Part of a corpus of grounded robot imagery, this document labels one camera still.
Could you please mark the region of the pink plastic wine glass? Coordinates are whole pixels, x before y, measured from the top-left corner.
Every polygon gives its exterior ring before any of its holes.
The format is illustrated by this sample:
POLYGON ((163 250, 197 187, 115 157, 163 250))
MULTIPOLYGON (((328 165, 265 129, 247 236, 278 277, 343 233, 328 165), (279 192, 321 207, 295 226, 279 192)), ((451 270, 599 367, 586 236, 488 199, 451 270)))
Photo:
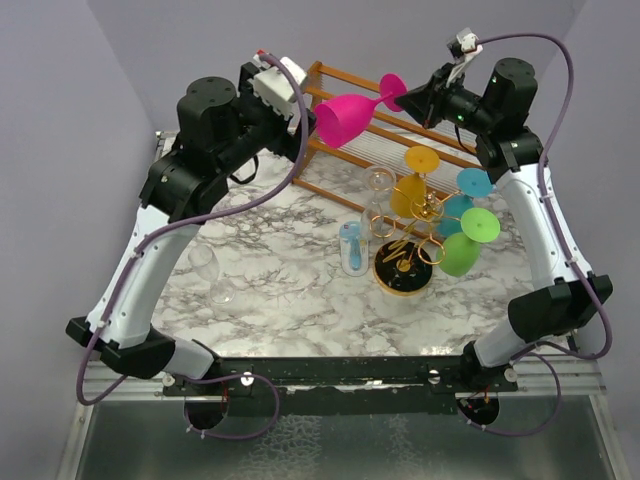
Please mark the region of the pink plastic wine glass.
POLYGON ((376 108, 384 104, 399 112, 395 99, 408 92, 405 82, 394 73, 385 74, 379 82, 379 96, 370 98, 361 94, 343 94, 317 105, 315 132, 329 147, 338 149, 359 136, 369 126, 376 108))

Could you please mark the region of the clear wine glass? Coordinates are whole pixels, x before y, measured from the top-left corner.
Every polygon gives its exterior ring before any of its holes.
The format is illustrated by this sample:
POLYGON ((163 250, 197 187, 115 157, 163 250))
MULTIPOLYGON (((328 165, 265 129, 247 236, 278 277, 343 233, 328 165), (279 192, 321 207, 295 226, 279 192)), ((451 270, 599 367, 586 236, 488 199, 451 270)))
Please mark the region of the clear wine glass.
POLYGON ((361 232, 371 240, 387 238, 393 227, 385 221, 382 201, 395 187, 395 173, 384 166, 372 165, 364 170, 361 180, 370 193, 369 202, 360 217, 361 232))
POLYGON ((228 304, 235 297, 233 283, 223 276, 219 260, 206 245, 196 245, 188 253, 193 271, 209 284, 209 297, 215 304, 228 304))

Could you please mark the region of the yellow plastic wine glass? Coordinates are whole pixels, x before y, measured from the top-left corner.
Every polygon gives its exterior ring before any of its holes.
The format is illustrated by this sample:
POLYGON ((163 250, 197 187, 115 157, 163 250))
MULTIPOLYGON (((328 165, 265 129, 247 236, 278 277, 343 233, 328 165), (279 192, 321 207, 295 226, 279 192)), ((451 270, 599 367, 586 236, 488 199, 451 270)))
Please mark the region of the yellow plastic wine glass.
POLYGON ((434 149, 414 146, 405 152, 404 160, 411 173, 396 183, 390 197, 390 208, 400 218, 413 218, 438 200, 436 194, 428 189, 426 176, 439 167, 440 159, 434 149))

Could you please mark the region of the blue plastic wine glass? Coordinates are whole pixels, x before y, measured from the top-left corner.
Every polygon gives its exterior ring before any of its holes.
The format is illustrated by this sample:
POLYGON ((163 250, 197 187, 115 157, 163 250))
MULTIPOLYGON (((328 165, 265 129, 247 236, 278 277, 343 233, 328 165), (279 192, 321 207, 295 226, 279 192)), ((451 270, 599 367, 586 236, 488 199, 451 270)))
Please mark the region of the blue plastic wine glass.
POLYGON ((444 214, 437 226, 437 232, 444 238, 462 231, 461 216, 474 207, 474 200, 489 196, 494 187, 486 171, 466 168, 456 177, 457 192, 444 202, 444 214))

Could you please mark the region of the green plastic wine glass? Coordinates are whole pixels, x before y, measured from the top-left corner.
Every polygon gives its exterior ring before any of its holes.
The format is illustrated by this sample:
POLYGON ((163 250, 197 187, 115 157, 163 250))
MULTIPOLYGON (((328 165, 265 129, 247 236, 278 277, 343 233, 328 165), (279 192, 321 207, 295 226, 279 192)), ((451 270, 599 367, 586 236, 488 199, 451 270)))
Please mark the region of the green plastic wine glass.
POLYGON ((465 211, 460 219, 461 231, 449 236, 438 252, 437 266, 449 276, 466 275, 481 253, 481 246, 497 239, 500 221, 491 211, 474 207, 465 211))

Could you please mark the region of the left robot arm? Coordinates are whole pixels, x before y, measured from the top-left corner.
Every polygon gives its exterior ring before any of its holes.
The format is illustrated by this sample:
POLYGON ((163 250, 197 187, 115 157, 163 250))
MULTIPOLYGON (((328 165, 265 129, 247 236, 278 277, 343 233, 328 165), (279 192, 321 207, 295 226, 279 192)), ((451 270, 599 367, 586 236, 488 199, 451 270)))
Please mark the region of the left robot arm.
POLYGON ((242 65, 236 83, 193 81, 177 103, 179 132, 155 161, 140 193, 127 248, 102 298, 67 335, 97 350, 122 375, 160 372, 186 377, 206 395, 220 385, 216 354, 196 341, 164 335, 151 325, 159 297, 183 251, 229 191, 228 180, 264 149, 300 165, 314 114, 303 101, 307 72, 288 57, 265 55, 242 65))

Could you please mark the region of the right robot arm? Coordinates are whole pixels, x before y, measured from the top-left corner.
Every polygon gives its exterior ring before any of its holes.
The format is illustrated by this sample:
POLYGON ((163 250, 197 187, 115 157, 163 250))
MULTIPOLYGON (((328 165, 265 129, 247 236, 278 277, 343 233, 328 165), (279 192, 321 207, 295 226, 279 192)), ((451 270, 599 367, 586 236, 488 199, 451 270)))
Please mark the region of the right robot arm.
POLYGON ((529 259, 532 292, 511 300, 506 320, 463 350, 461 383, 481 391, 522 351, 584 327, 613 285, 593 272, 573 240, 541 141, 525 124, 538 90, 534 68, 517 58, 499 60, 481 95, 462 79, 450 81, 453 69, 445 64, 394 102, 427 129, 446 120, 475 135, 475 156, 506 201, 529 259))

